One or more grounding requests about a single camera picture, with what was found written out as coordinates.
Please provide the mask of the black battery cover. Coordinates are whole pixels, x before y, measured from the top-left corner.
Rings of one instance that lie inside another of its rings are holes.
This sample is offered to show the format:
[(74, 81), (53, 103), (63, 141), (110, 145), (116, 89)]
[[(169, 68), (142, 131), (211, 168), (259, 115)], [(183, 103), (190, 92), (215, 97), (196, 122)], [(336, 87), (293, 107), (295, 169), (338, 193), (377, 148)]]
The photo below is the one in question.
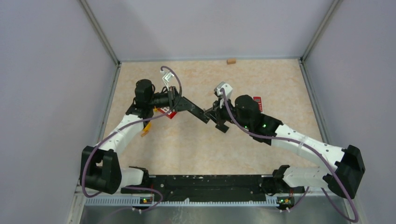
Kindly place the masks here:
[(226, 133), (229, 129), (228, 126), (226, 126), (225, 124), (216, 124), (215, 126), (218, 130), (220, 130), (223, 133)]

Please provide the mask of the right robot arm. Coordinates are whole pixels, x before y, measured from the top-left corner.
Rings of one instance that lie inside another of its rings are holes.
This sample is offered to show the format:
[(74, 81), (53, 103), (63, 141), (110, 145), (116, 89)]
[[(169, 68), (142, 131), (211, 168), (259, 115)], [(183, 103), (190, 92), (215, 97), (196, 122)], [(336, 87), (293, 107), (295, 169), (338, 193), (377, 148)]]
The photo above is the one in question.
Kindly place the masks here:
[(258, 102), (249, 95), (230, 100), (218, 97), (205, 116), (226, 132), (225, 122), (241, 127), (254, 140), (289, 150), (316, 164), (317, 168), (282, 165), (273, 174), (274, 187), (287, 192), (291, 187), (328, 188), (342, 198), (354, 199), (366, 171), (358, 147), (333, 146), (299, 133), (282, 121), (261, 112)]

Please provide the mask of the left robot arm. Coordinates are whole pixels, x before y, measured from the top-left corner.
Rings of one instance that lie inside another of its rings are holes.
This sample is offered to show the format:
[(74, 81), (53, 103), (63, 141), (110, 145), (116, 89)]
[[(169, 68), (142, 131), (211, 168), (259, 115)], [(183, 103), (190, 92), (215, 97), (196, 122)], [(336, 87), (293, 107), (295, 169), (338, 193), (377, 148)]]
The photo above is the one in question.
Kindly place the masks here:
[(154, 109), (168, 107), (183, 112), (195, 109), (193, 103), (182, 97), (174, 86), (155, 92), (148, 79), (137, 81), (133, 103), (121, 122), (101, 142), (86, 146), (82, 151), (80, 185), (98, 192), (113, 194), (118, 189), (132, 186), (137, 192), (149, 189), (150, 181), (142, 168), (121, 168), (119, 156), (131, 140), (155, 119)]

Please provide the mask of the black remote control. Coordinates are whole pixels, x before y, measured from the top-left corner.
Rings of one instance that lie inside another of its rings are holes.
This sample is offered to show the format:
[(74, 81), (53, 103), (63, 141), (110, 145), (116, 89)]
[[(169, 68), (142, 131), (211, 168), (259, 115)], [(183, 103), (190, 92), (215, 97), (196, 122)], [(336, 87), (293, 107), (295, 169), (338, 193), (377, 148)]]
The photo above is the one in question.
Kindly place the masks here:
[(191, 106), (191, 108), (188, 110), (189, 113), (194, 115), (199, 120), (203, 121), (205, 124), (207, 124), (209, 122), (210, 119), (207, 116), (205, 116), (203, 109), (201, 109), (199, 106), (194, 104), (192, 101), (190, 101), (186, 97), (183, 97), (183, 100), (185, 100), (188, 103), (188, 105)]

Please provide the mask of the white red remote control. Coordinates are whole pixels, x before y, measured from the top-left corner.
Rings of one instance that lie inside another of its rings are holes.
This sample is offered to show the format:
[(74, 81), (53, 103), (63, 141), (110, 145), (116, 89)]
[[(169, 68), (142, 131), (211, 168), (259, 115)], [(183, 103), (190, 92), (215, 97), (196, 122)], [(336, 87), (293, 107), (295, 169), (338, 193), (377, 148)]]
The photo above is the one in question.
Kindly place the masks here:
[(263, 112), (263, 107), (262, 107), (262, 98), (259, 96), (254, 96), (253, 100), (258, 104), (260, 112)]

